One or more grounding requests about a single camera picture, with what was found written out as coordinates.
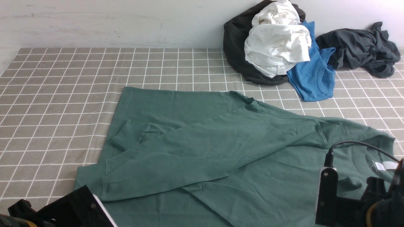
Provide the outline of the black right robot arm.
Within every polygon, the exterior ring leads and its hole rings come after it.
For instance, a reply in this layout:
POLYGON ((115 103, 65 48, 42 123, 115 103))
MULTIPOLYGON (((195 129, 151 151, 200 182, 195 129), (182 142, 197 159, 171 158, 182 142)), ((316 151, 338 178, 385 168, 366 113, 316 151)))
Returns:
POLYGON ((365 215, 365 225, 367 227, 403 227, 403 194, 403 159, 401 159, 385 199, 379 200, 368 208, 365 215))

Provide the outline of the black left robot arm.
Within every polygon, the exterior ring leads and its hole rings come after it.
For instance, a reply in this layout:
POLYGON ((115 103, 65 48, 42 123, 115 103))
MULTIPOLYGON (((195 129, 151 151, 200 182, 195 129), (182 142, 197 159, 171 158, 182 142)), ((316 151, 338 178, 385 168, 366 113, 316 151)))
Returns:
POLYGON ((1 227, 37 227, 37 225, 31 221, 25 219, 11 217, 0 214, 0 226, 1 227))

